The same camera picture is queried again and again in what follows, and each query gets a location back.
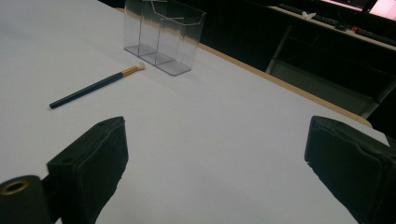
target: brush handle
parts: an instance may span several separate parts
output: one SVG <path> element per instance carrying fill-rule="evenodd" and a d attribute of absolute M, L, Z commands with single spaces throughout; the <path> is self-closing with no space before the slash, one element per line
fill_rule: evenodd
<path fill-rule="evenodd" d="M 69 102 L 71 102 L 73 100 L 76 100 L 77 98 L 79 98 L 79 97 L 81 97 L 83 95 L 86 95 L 86 94 L 88 94 L 88 93 L 90 93 L 92 91 L 96 91 L 96 90 L 98 90 L 98 89 L 100 89 L 100 88 L 102 88 L 102 87 L 104 87 L 104 86 L 106 86 L 106 85 L 108 85 L 110 83 L 113 83 L 113 82 L 115 82 L 115 81 L 117 81 L 119 79 L 122 79 L 123 76 L 124 76 L 124 74 L 122 72 L 120 72 L 120 73 L 117 73 L 117 74 L 115 74 L 113 76 L 110 76 L 110 77 L 107 77 L 105 79 L 102 79 L 102 80 L 100 80 L 100 81 L 98 81 L 96 83 L 93 83 L 91 86 L 82 89 L 81 91 L 76 91 L 75 93 L 72 93 L 72 94 L 70 94 L 70 95 L 68 95 L 68 96 L 66 96 L 66 97 L 64 97 L 64 98 L 62 98 L 62 99 L 50 104 L 49 107 L 51 109 L 54 109 L 54 108 L 56 108 L 58 106 L 67 104 L 67 103 L 69 103 Z"/>

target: white table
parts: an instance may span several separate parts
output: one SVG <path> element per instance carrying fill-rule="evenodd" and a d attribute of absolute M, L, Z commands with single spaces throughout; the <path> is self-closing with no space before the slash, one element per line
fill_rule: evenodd
<path fill-rule="evenodd" d="M 123 15 L 96 0 L 0 1 L 0 182 L 46 163 L 101 120 L 126 119 L 130 160 L 97 223 L 355 223 L 304 161 L 313 115 L 382 133 L 199 49 L 193 70 L 147 69 Z"/>

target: pen holder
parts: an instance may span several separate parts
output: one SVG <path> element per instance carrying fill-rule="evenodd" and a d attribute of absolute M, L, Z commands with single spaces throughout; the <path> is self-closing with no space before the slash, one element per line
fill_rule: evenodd
<path fill-rule="evenodd" d="M 126 0 L 124 49 L 169 75 L 188 72 L 205 15 L 173 0 Z"/>

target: computer monitor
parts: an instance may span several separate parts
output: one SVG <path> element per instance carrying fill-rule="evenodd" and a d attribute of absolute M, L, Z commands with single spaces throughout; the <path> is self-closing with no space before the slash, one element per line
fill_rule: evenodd
<path fill-rule="evenodd" d="M 357 11 L 363 11 L 369 0 L 320 0 L 340 7 L 347 7 Z"/>
<path fill-rule="evenodd" d="M 395 0 L 376 0 L 373 7 L 368 10 L 370 14 L 396 21 Z"/>

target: keyboard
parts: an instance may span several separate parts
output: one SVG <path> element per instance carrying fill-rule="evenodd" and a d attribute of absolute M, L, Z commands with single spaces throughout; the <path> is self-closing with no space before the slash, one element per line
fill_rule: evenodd
<path fill-rule="evenodd" d="M 296 13 L 296 14 L 299 14 L 299 15 L 303 15 L 303 12 L 304 12 L 302 9 L 299 9 L 297 7 L 288 6 L 288 5 L 285 5 L 285 4 L 279 4 L 279 5 L 277 5 L 277 7 L 280 7 L 282 9 L 285 9 L 285 10 L 289 11 L 289 12 L 293 12 L 293 13 Z"/>
<path fill-rule="evenodd" d="M 382 42 L 384 44 L 389 44 L 389 45 L 392 45 L 393 47 L 396 47 L 396 40 L 384 37 L 382 35 L 376 35 L 376 34 L 373 34 L 373 33 L 369 32 L 369 31 L 365 31 L 365 30 L 362 30 L 362 29 L 359 29 L 359 30 L 355 31 L 355 34 L 362 35 L 362 36 L 365 36 L 367 38 L 370 38 L 370 39 Z"/>
<path fill-rule="evenodd" d="M 326 17 L 322 17 L 322 16 L 319 16 L 319 15 L 315 15 L 312 18 L 312 20 L 320 21 L 320 22 L 326 23 L 326 24 L 328 24 L 330 26 L 335 26 L 338 23 L 338 21 L 335 21 L 335 20 L 332 20 L 332 19 L 329 19 L 329 18 L 326 18 Z"/>

